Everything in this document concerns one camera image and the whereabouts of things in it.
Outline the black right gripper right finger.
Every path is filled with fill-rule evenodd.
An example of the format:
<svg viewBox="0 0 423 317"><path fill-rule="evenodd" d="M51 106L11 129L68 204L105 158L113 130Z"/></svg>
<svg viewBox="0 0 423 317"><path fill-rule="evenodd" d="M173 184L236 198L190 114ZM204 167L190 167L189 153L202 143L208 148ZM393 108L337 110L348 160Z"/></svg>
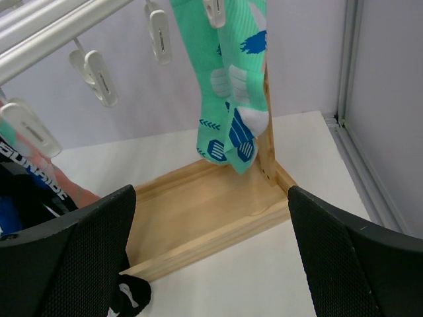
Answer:
<svg viewBox="0 0 423 317"><path fill-rule="evenodd" d="M421 316L422 240L339 209L299 186L291 221L317 316Z"/></svg>

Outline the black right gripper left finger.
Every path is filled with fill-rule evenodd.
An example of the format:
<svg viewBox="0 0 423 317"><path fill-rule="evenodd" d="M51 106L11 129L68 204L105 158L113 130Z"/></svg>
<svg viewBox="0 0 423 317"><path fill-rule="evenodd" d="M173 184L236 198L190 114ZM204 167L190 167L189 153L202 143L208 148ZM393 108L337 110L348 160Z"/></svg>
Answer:
<svg viewBox="0 0 423 317"><path fill-rule="evenodd" d="M127 185L1 238L2 316L106 316L136 204Z"/></svg>

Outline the black sock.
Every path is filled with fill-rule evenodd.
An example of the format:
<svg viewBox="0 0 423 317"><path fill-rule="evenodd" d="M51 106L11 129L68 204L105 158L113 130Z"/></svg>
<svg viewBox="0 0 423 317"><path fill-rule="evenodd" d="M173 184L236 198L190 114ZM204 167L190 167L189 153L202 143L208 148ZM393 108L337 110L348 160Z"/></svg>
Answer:
<svg viewBox="0 0 423 317"><path fill-rule="evenodd" d="M12 234L77 210L53 180L1 140L1 235Z"/></svg>
<svg viewBox="0 0 423 317"><path fill-rule="evenodd" d="M151 296L146 280L119 274L107 316L137 316L150 303Z"/></svg>

